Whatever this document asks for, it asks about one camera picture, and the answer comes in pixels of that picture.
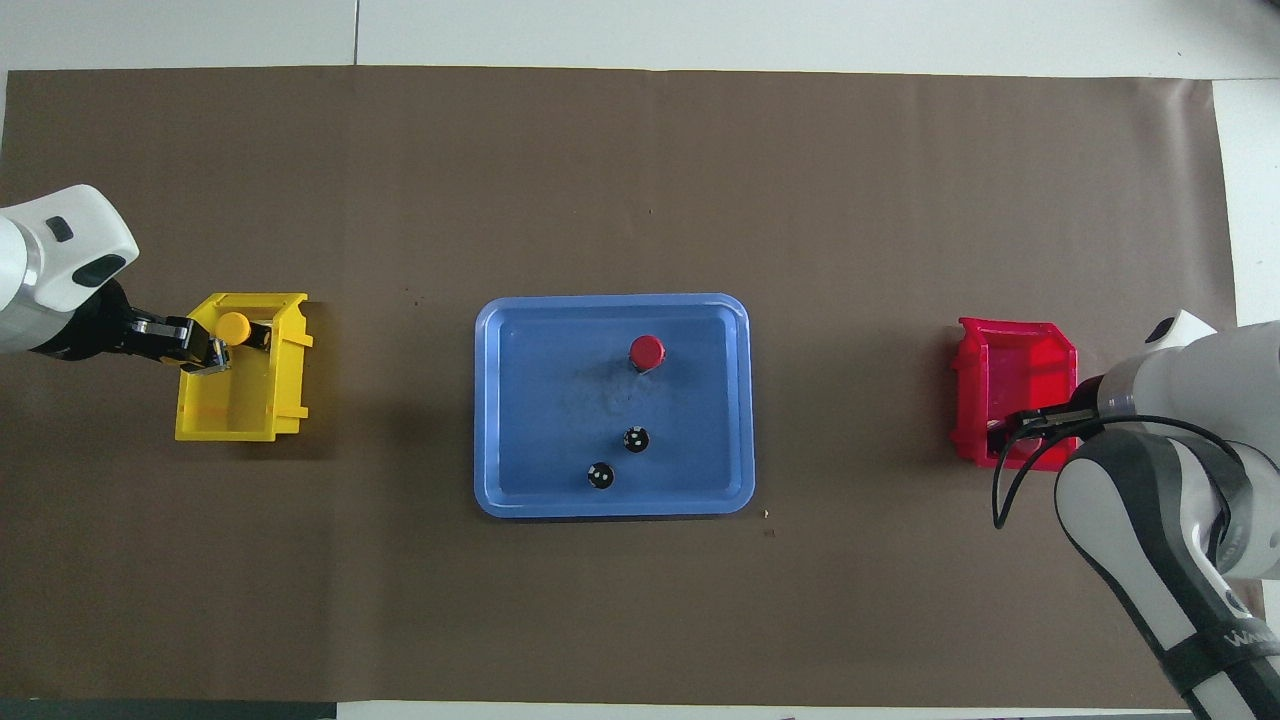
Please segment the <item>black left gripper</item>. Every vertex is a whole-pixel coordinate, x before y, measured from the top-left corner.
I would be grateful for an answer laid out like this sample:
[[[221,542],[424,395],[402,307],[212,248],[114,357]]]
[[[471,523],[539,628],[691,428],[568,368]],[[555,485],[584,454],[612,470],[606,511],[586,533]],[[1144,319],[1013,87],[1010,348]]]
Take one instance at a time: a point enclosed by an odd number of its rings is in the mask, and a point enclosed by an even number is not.
[[[195,320],[187,316],[161,316],[134,307],[119,281],[108,281],[97,288],[51,340],[32,351],[64,361],[125,354],[175,363],[191,375],[227,372],[230,361],[224,340],[211,334],[198,340]]]

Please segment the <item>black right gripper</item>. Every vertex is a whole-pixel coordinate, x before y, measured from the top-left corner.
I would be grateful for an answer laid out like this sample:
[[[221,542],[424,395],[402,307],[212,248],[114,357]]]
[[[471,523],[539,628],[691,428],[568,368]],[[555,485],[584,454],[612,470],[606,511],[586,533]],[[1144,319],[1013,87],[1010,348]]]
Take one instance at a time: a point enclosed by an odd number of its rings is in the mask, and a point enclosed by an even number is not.
[[[1103,378],[1094,375],[1082,382],[1062,404],[1011,413],[1005,418],[1005,439],[1047,437],[1066,427],[1094,420],[1101,415],[1098,395]]]

